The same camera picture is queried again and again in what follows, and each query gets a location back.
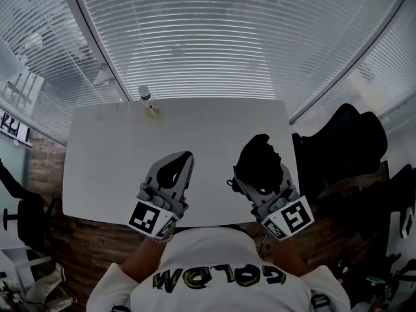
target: chair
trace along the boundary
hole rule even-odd
[[[360,114],[343,104],[313,136],[292,135],[300,181],[300,193],[316,198],[325,183],[372,174],[380,169],[387,137],[371,112]]]
[[[59,198],[53,199],[47,212],[44,213],[43,199],[21,200],[17,214],[9,214],[7,209],[3,212],[3,227],[7,230],[7,223],[11,220],[18,221],[19,239],[27,246],[34,250],[45,250],[45,235],[50,242],[54,243],[55,239],[51,234],[51,213]]]
[[[390,180],[377,181],[353,195],[332,194],[328,200],[316,201],[321,204],[315,213],[317,218],[323,219],[338,208],[364,241],[371,237],[383,216],[400,212],[400,236],[405,239],[415,214],[416,170],[407,164]]]
[[[31,250],[29,246],[0,250],[0,264],[5,272],[3,277],[18,283],[23,294],[34,283],[31,267],[52,261],[50,256],[29,260],[27,257],[28,250]]]

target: wooden floor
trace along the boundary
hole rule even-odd
[[[29,185],[48,203],[52,196],[59,196],[62,192],[62,175],[57,172],[61,165],[63,169],[61,155],[65,149],[39,134],[34,135],[32,143],[34,151]],[[49,169],[54,170],[51,179],[48,179]],[[375,179],[383,180],[384,171],[380,172],[378,177],[364,177],[361,181],[368,185]],[[50,252],[64,266],[65,286],[78,299],[78,303],[67,308],[67,311],[84,311],[92,289],[109,265],[123,263],[140,244],[142,237],[127,226],[64,216],[61,209],[57,209],[54,216],[55,222],[72,230],[72,233],[69,233],[53,229],[53,235],[59,240],[60,245]],[[357,233],[352,236],[346,234],[344,224],[340,218],[330,216],[325,220],[317,220],[295,235],[293,239],[297,243],[300,255],[311,269],[318,265],[328,265],[331,268],[335,256],[341,252],[348,254],[355,264],[370,263],[373,257],[383,256],[387,246],[388,219],[367,242],[362,241]],[[244,224],[242,227],[253,237],[256,245],[260,246],[265,237],[264,229],[256,223]],[[267,241],[263,249],[265,259],[270,259],[270,245]],[[46,275],[51,271],[51,267],[52,265],[34,267],[35,275]]]

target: white sweatshirt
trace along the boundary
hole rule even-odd
[[[121,305],[132,312],[309,312],[311,290],[325,294],[337,312],[351,310],[328,267],[297,278],[262,261],[245,233],[205,227],[176,234],[159,269],[140,284],[112,264],[86,310],[109,312]]]

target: wall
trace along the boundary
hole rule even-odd
[[[66,147],[36,131],[31,131],[33,145],[29,190],[40,194],[46,204],[62,197]]]
[[[390,177],[393,177],[406,164],[416,167],[416,120],[388,133],[387,140],[389,146],[386,155]],[[393,265],[392,271],[404,267],[410,259],[416,258],[416,222],[413,223],[407,239],[400,238],[399,223],[399,213],[393,213],[390,221],[387,255],[401,253],[402,257]],[[395,301],[406,300],[414,291],[415,287],[412,282],[401,281]]]

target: chair backrest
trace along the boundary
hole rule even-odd
[[[316,172],[331,185],[379,170],[387,137],[373,113],[360,114],[352,105],[343,104],[318,133],[303,136],[302,144]]]
[[[18,235],[22,242],[34,250],[43,250],[46,225],[43,200],[21,200],[19,202]]]

